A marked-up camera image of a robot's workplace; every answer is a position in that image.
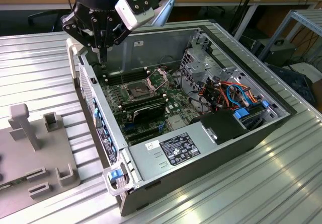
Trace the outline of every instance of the blue plastic clip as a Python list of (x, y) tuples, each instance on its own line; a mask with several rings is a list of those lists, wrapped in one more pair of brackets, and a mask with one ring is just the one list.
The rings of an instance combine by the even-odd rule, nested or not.
[(234, 115), (237, 119), (241, 119), (242, 117), (245, 117), (249, 115), (250, 113), (245, 108), (240, 108), (235, 111)]

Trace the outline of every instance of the gray plastic block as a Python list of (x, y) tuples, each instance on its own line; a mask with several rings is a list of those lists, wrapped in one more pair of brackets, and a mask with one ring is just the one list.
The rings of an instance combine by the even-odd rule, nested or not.
[[(43, 118), (30, 122), (41, 142), (41, 149), (36, 152), (27, 137), (14, 141), (10, 135), (10, 132), (13, 131), (11, 127), (0, 129), (0, 173), (2, 175), (0, 186), (16, 183), (14, 186), (10, 185), (8, 188), (0, 190), (0, 219), (80, 184), (81, 180), (62, 117), (58, 114), (56, 117), (57, 121), (61, 123), (61, 127), (52, 132), (47, 131)], [(68, 164), (73, 170), (74, 179), (73, 177), (68, 179), (67, 175), (70, 175)], [(45, 176), (41, 174), (42, 167), (46, 170)], [(62, 187), (57, 179), (55, 168), (62, 171), (60, 176), (63, 185), (67, 184), (69, 180), (71, 183)], [(39, 177), (41, 178), (32, 178), (30, 182), (27, 177), (32, 177), (33, 174), (30, 173), (32, 170), (40, 170)], [(50, 191), (42, 192), (35, 199), (29, 197), (28, 189), (45, 182), (48, 182)]]
[(9, 133), (11, 137), (14, 139), (14, 141), (18, 141), (20, 139), (27, 137), (25, 134), (25, 131), (22, 128), (10, 131)]
[(39, 180), (47, 175), (48, 175), (48, 172), (46, 171), (45, 167), (26, 173), (26, 177), (29, 182)]
[(19, 122), (15, 122), (12, 119), (9, 119), (8, 120), (8, 123), (10, 124), (10, 126), (12, 127), (13, 130), (18, 129), (18, 128), (21, 128), (20, 123)]
[(52, 132), (60, 129), (61, 122), (57, 120), (57, 116), (55, 112), (46, 113), (43, 115), (43, 118), (48, 132)]
[(65, 175), (63, 172), (60, 172), (58, 168), (55, 168), (55, 169), (56, 169), (56, 175), (60, 186), (66, 186), (74, 182), (75, 175), (70, 164), (68, 164), (68, 173)]
[(51, 189), (50, 189), (50, 185), (48, 184), (48, 181), (47, 181), (47, 182), (41, 183), (40, 185), (36, 185), (32, 188), (29, 188), (28, 191), (29, 191), (29, 196), (32, 199), (35, 199), (35, 198), (38, 198), (44, 194), (49, 193), (51, 191)]
[(10, 106), (10, 112), (11, 118), (15, 122), (18, 122), (23, 128), (27, 138), (29, 139), (32, 147), (34, 148), (34, 151), (39, 150), (40, 142), (27, 119), (29, 117), (29, 110), (27, 105), (23, 103), (19, 105)]
[(10, 106), (11, 118), (14, 121), (19, 122), (21, 119), (27, 119), (29, 117), (29, 110), (26, 104), (18, 104)]

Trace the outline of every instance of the blue latch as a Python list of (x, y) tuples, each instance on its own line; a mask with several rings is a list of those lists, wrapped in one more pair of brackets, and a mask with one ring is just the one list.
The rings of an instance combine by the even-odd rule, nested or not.
[(262, 105), (263, 105), (263, 107), (265, 107), (265, 108), (268, 108), (268, 106), (269, 106), (269, 104), (268, 104), (268, 102), (267, 102), (267, 101), (262, 101)]
[(241, 119), (242, 117), (245, 117), (249, 115), (250, 113), (245, 108), (240, 108), (235, 111), (234, 115), (237, 119)]
[(114, 181), (123, 176), (123, 171), (121, 169), (112, 170), (108, 173), (108, 176), (111, 181)]
[(97, 117), (98, 113), (99, 113), (99, 109), (98, 108), (95, 108), (95, 110), (94, 110), (94, 117)]

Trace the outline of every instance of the metal shelf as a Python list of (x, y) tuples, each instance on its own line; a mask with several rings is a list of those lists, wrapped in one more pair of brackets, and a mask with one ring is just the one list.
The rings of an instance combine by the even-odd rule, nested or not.
[[(319, 36), (322, 36), (322, 10), (291, 10), (280, 26), (275, 31), (274, 35), (268, 42), (268, 44), (265, 46), (265, 48), (262, 50), (260, 55), (258, 56), (259, 60), (263, 60), (265, 56), (268, 54), (270, 48), (275, 43), (278, 36), (283, 32), (285, 27), (288, 25), (291, 19), (295, 19), (297, 22), (302, 24), (303, 26), (306, 26)], [(309, 58), (309, 62), (314, 58), (314, 56), (322, 50), (319, 48), (316, 52), (312, 54), (312, 56)]]

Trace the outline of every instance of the table leg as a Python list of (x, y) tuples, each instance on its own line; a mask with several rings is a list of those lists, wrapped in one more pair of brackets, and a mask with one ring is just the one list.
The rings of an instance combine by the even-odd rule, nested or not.
[(242, 20), (241, 24), (239, 25), (237, 32), (234, 36), (234, 38), (236, 40), (239, 40), (240, 37), (242, 36), (245, 28), (247, 27), (248, 23), (250, 22), (252, 16), (254, 15), (256, 9), (257, 9), (258, 4), (253, 4), (252, 6), (250, 6), (250, 8), (247, 10), (247, 13), (244, 17), (244, 19)]

